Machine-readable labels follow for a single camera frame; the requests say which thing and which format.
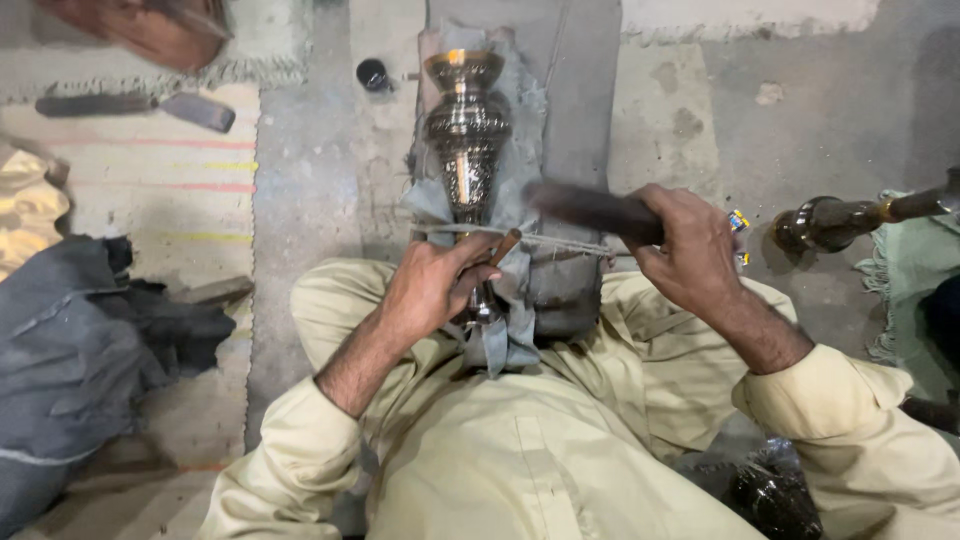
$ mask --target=leg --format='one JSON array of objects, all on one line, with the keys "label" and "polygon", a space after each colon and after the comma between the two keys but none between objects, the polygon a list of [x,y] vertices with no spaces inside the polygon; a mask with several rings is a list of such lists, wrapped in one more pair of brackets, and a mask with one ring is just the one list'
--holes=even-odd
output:
[{"label": "leg", "polygon": [[[744,284],[796,320],[786,296]],[[733,412],[730,393],[746,365],[639,272],[609,274],[602,296],[596,330],[579,343],[552,345],[543,361],[613,410],[658,459],[705,450]]]},{"label": "leg", "polygon": [[[334,258],[304,274],[290,293],[290,308],[307,357],[320,371],[340,343],[380,303],[395,266],[386,262]],[[425,374],[454,357],[457,341],[435,331],[400,360],[361,418],[368,440],[386,416],[405,403]]]}]

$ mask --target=wooden handle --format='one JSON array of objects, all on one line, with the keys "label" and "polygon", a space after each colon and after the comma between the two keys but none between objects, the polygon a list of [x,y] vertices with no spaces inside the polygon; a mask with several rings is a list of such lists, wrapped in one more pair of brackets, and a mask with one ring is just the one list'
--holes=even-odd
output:
[{"label": "wooden handle", "polygon": [[496,253],[493,254],[493,257],[491,257],[490,262],[487,264],[490,266],[499,264],[500,261],[510,253],[510,250],[514,249],[514,246],[516,246],[522,237],[523,233],[520,232],[520,229],[510,229],[507,231],[507,235],[503,237],[503,241],[496,247]]}]

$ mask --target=fringe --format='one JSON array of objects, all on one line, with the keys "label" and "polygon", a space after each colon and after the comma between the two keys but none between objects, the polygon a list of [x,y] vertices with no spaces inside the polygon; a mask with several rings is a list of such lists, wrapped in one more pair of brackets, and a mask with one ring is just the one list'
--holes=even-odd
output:
[{"label": "fringe", "polygon": [[53,86],[0,83],[0,103],[25,103],[41,96],[76,96],[85,94],[118,94],[144,92],[151,96],[168,94],[184,88],[213,88],[229,83],[258,83],[261,89],[300,85],[306,82],[307,60],[289,56],[215,62],[199,74],[164,73],[153,76],[131,75],[123,78],[100,78],[81,82],[57,83]]},{"label": "fringe", "polygon": [[[884,190],[880,197],[902,197],[905,193],[894,190]],[[887,324],[883,333],[876,337],[874,343],[867,348],[870,358],[879,364],[889,366],[900,366],[897,358],[897,323],[894,320],[894,311],[891,306],[893,300],[893,291],[890,284],[890,270],[893,261],[888,257],[887,242],[890,231],[889,225],[882,225],[876,231],[870,233],[870,238],[874,241],[873,258],[865,258],[853,266],[854,269],[863,272],[863,286],[868,292],[875,292],[880,295],[884,306],[887,309]]]}]

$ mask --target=gray cloth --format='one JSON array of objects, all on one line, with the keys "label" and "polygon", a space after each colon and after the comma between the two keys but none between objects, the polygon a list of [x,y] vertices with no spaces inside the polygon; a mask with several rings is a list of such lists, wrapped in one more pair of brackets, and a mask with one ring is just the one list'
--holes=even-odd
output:
[{"label": "gray cloth", "polygon": [[216,365],[236,326],[117,278],[131,261],[126,238],[71,237],[0,282],[0,538],[42,513],[72,466],[137,428],[133,400]]},{"label": "gray cloth", "polygon": [[[516,227],[530,232],[535,227],[537,214],[523,205],[520,192],[530,182],[540,181],[540,154],[546,121],[545,93],[520,59],[509,32],[487,33],[445,21],[439,30],[424,31],[420,37],[420,53],[424,57],[457,48],[492,50],[504,58],[503,73],[493,91],[502,94],[510,106],[513,135],[500,153],[488,206],[488,224],[498,229]],[[432,109],[433,103],[430,101],[433,98],[422,101],[425,110]],[[423,141],[422,121],[418,124],[418,177],[404,193],[400,203],[423,223],[452,223],[453,214],[446,199],[444,183],[439,178],[440,165]],[[435,233],[429,239],[451,245],[453,234]],[[530,281],[530,250],[522,244],[517,245],[500,262],[500,269],[503,277],[493,282],[493,290],[509,306],[506,322],[490,325],[482,331],[473,331],[466,349],[467,365],[486,366],[491,375],[505,368],[516,369],[540,361],[534,345],[534,311],[526,300]]]}]

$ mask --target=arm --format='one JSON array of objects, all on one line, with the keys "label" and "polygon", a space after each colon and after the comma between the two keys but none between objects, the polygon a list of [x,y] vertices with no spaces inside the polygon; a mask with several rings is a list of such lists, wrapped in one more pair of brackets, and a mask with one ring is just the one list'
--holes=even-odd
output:
[{"label": "arm", "polygon": [[474,286],[500,276],[476,264],[499,239],[412,243],[383,301],[324,369],[270,405],[263,442],[217,478],[197,538],[340,538],[327,520],[334,496],[359,475],[356,419],[410,347],[463,310]]},{"label": "arm", "polygon": [[750,372],[733,404],[794,441],[827,536],[957,537],[960,461],[897,408],[910,377],[815,346],[743,287],[722,211],[686,190],[647,185],[636,196],[666,231],[661,250],[628,244],[640,269],[743,357]]}]

